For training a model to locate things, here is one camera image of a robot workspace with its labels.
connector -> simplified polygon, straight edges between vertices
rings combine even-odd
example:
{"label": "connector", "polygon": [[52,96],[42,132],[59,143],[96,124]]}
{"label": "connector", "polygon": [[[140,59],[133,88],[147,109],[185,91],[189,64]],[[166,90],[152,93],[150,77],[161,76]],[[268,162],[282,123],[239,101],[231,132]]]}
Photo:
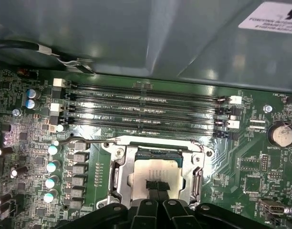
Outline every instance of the connector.
{"label": "connector", "polygon": [[52,85],[54,87],[66,87],[66,80],[54,78]]}
{"label": "connector", "polygon": [[260,199],[259,200],[260,206],[267,212],[273,215],[283,215],[285,206],[280,203],[276,202],[272,199]]}
{"label": "connector", "polygon": [[228,128],[239,129],[240,128],[240,121],[229,120],[228,121]]}

cable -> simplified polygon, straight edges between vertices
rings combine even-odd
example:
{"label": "cable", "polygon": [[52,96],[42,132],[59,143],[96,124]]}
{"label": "cable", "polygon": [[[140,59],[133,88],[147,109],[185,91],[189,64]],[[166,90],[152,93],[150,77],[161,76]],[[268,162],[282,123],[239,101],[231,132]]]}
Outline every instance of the cable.
{"label": "cable", "polygon": [[89,144],[100,144],[100,143],[116,143],[116,141],[111,141],[111,140],[95,140],[95,139],[84,139],[83,137],[78,137],[78,136],[72,136],[69,137],[65,140],[58,141],[59,145],[66,145],[71,141],[79,141],[79,142],[85,142]]}
{"label": "cable", "polygon": [[39,45],[32,42],[0,40],[0,49],[29,49],[38,51]]}
{"label": "cable", "polygon": [[41,44],[37,44],[33,42],[25,42],[25,41],[0,40],[0,49],[33,50],[36,52],[46,54],[48,56],[50,55],[55,56],[57,60],[66,67],[76,67],[79,71],[83,73],[94,73],[93,71],[82,66],[82,64],[79,61],[77,61],[77,58],[71,57],[67,55],[66,53],[53,50]]}

capacitor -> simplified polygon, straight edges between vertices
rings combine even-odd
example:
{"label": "capacitor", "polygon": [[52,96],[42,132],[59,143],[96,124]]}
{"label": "capacitor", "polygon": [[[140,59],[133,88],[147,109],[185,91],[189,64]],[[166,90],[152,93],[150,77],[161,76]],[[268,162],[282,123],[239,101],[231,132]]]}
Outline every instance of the capacitor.
{"label": "capacitor", "polygon": [[27,173],[27,172],[28,172],[27,166],[22,166],[22,167],[18,167],[18,168],[15,168],[14,170],[12,170],[11,175],[13,177],[16,177],[16,176],[22,175],[22,174]]}
{"label": "capacitor", "polygon": [[48,193],[46,193],[43,197],[45,203],[51,203],[58,196],[58,192],[56,189],[51,189]]}
{"label": "capacitor", "polygon": [[53,188],[56,184],[59,183],[59,178],[57,176],[51,176],[45,181],[45,186],[47,188]]}
{"label": "capacitor", "polygon": [[48,153],[50,155],[55,155],[61,151],[61,146],[50,146],[48,148]]}
{"label": "capacitor", "polygon": [[13,148],[12,147],[4,147],[0,149],[0,156],[7,155],[7,154],[12,154],[13,153]]}
{"label": "capacitor", "polygon": [[40,107],[40,103],[38,101],[29,99],[26,101],[25,106],[28,109],[37,110]]}
{"label": "capacitor", "polygon": [[30,99],[39,99],[41,96],[40,92],[38,92],[34,89],[27,90],[26,95]]}
{"label": "capacitor", "polygon": [[60,162],[57,160],[54,160],[47,164],[46,170],[50,173],[54,172],[56,169],[60,168]]}
{"label": "capacitor", "polygon": [[22,111],[20,110],[20,109],[13,109],[12,110],[12,115],[14,116],[14,117],[19,117],[19,116],[21,116],[22,115]]}
{"label": "capacitor", "polygon": [[56,131],[57,131],[57,132],[64,132],[64,131],[67,130],[67,128],[68,128],[67,125],[59,124],[59,125],[57,125],[57,127],[56,127]]}
{"label": "capacitor", "polygon": [[0,205],[6,203],[7,201],[9,201],[11,199],[11,194],[10,193],[6,193],[5,195],[0,197]]}
{"label": "capacitor", "polygon": [[6,202],[6,203],[2,204],[0,206],[0,215],[2,213],[4,213],[5,211],[7,211],[9,209],[9,207],[10,207],[10,203],[9,202]]}

integrated circuit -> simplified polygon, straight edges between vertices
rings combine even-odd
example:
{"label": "integrated circuit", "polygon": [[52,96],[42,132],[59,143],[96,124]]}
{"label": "integrated circuit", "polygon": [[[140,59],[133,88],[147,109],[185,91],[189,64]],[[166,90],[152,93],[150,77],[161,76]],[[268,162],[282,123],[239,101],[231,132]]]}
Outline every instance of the integrated circuit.
{"label": "integrated circuit", "polygon": [[24,183],[18,183],[18,190],[25,190],[25,184]]}
{"label": "integrated circuit", "polygon": [[19,140],[27,140],[27,133],[19,133]]}
{"label": "integrated circuit", "polygon": [[46,209],[45,208],[37,208],[36,209],[36,215],[37,216],[45,216]]}
{"label": "integrated circuit", "polygon": [[36,165],[43,165],[44,158],[43,157],[36,157],[35,164]]}
{"label": "integrated circuit", "polygon": [[243,193],[259,193],[261,190],[261,177],[246,175]]}

mounting hole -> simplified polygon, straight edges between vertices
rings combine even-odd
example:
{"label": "mounting hole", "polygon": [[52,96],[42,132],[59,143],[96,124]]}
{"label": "mounting hole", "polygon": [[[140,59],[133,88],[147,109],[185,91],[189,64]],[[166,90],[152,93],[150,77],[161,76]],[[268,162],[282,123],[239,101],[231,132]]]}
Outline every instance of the mounting hole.
{"label": "mounting hole", "polygon": [[62,206],[62,210],[63,211],[68,211],[69,210],[69,206],[68,205],[63,205]]}
{"label": "mounting hole", "polygon": [[107,142],[104,143],[104,147],[105,147],[105,148],[108,148],[109,146],[110,146],[109,143],[107,143]]}
{"label": "mounting hole", "polygon": [[213,153],[211,151],[207,151],[206,154],[207,154],[207,156],[212,156],[213,155]]}

